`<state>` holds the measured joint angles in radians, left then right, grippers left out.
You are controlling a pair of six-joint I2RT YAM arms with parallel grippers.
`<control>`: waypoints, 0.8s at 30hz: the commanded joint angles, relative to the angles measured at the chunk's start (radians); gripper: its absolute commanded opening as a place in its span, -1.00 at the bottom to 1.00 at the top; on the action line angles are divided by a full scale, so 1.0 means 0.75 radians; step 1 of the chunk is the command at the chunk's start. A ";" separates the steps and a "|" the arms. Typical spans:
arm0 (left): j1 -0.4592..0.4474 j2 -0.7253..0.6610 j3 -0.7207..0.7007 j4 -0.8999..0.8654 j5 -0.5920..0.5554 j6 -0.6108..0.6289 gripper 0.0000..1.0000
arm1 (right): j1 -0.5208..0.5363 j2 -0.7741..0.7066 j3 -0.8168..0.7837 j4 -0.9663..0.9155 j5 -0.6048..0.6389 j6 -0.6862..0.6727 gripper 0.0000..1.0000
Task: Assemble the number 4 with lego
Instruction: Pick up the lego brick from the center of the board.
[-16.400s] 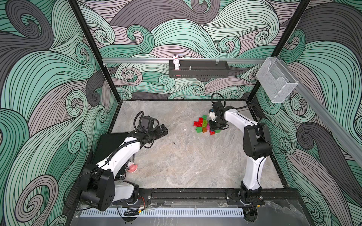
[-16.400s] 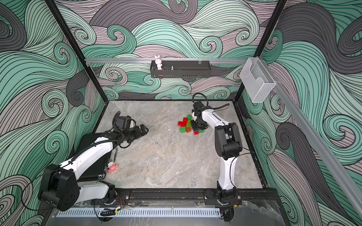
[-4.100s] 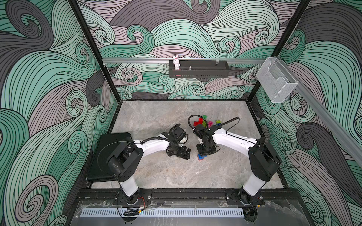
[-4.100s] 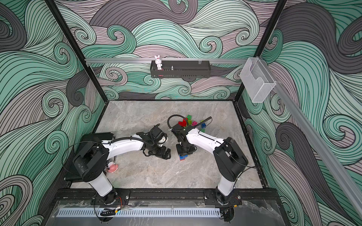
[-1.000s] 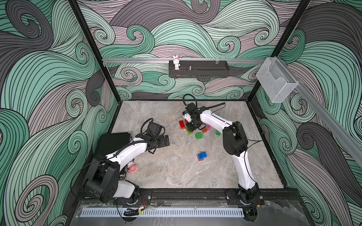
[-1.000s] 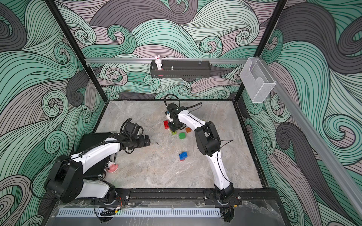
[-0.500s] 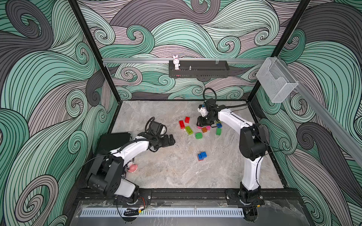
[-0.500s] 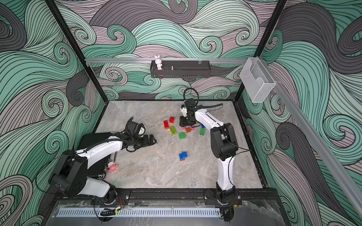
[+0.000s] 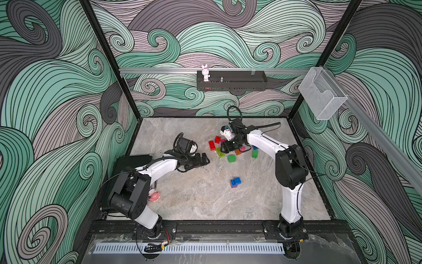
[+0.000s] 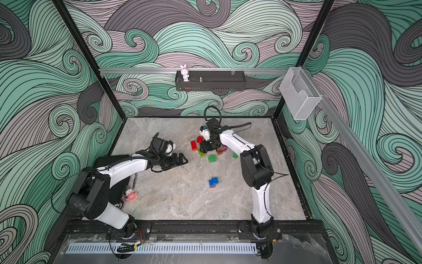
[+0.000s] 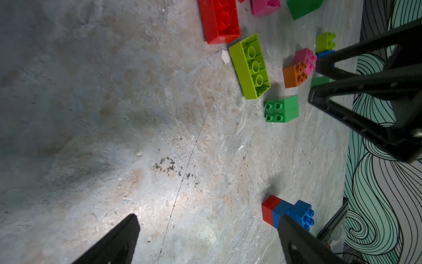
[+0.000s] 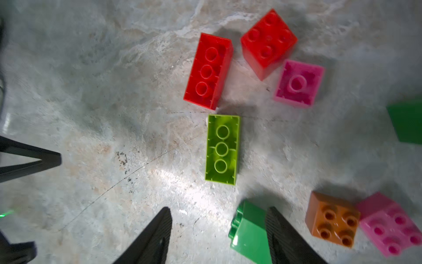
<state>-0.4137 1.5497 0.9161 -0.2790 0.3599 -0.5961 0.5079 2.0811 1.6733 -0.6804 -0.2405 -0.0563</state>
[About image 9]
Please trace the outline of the lime green long lego brick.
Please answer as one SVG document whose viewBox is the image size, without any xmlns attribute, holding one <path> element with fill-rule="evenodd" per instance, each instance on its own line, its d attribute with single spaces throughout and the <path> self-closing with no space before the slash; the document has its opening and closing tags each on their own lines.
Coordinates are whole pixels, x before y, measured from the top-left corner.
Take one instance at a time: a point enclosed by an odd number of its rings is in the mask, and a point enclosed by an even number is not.
<svg viewBox="0 0 422 264">
<path fill-rule="evenodd" d="M 216 148 L 215 151 L 217 152 L 217 154 L 218 154 L 219 157 L 224 157 L 225 156 L 225 154 L 221 151 L 221 149 L 219 147 Z"/>
</svg>

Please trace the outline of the blue lego brick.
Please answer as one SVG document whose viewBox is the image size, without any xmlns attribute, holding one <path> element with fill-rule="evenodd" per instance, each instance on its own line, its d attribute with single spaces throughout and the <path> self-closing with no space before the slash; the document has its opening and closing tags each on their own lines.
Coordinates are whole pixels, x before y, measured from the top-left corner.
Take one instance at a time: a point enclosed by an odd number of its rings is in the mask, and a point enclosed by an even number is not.
<svg viewBox="0 0 422 264">
<path fill-rule="evenodd" d="M 241 184 L 241 179 L 239 177 L 236 177 L 230 181 L 230 186 L 232 189 L 237 188 L 240 184 Z"/>
</svg>

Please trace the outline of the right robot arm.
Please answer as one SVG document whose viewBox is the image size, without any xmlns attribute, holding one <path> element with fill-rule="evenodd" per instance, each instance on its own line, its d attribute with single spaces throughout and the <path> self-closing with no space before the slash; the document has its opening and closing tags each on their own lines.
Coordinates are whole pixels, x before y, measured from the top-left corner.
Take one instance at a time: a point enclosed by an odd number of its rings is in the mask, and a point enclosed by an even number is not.
<svg viewBox="0 0 422 264">
<path fill-rule="evenodd" d="M 227 154 L 243 146 L 257 147 L 275 161 L 275 177 L 283 187 L 280 229 L 284 236 L 293 236 L 296 232 L 304 233 L 301 213 L 302 189 L 310 170 L 298 145 L 284 144 L 261 131 L 262 128 L 280 124 L 277 122 L 246 126 L 241 118 L 230 119 L 229 124 L 222 126 L 220 130 L 220 134 L 225 138 L 222 152 Z"/>
</svg>

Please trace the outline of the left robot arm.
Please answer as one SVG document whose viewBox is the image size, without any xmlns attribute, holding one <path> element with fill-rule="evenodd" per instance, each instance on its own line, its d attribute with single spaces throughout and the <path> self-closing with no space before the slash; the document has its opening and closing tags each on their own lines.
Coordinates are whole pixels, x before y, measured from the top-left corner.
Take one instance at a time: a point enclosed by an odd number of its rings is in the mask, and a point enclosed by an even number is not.
<svg viewBox="0 0 422 264">
<path fill-rule="evenodd" d="M 179 167 L 183 168 L 183 172 L 188 172 L 209 163 L 205 153 L 177 154 L 168 151 L 144 166 L 118 174 L 116 180 L 112 180 L 114 185 L 108 194 L 106 205 L 135 221 L 147 230 L 150 236 L 156 237 L 161 232 L 162 217 L 147 205 L 151 186 L 159 178 L 178 170 Z"/>
</svg>

